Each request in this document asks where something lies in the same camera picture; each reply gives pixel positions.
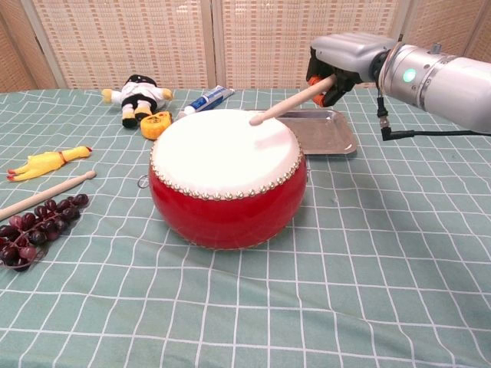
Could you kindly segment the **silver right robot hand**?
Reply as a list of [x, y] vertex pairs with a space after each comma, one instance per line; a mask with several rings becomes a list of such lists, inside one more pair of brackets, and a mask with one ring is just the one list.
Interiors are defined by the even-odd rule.
[[314, 39], [306, 81], [313, 85], [331, 75], [336, 81], [313, 101], [320, 107], [330, 107], [357, 84], [377, 84], [382, 66], [395, 44], [393, 38], [363, 32], [330, 34]]

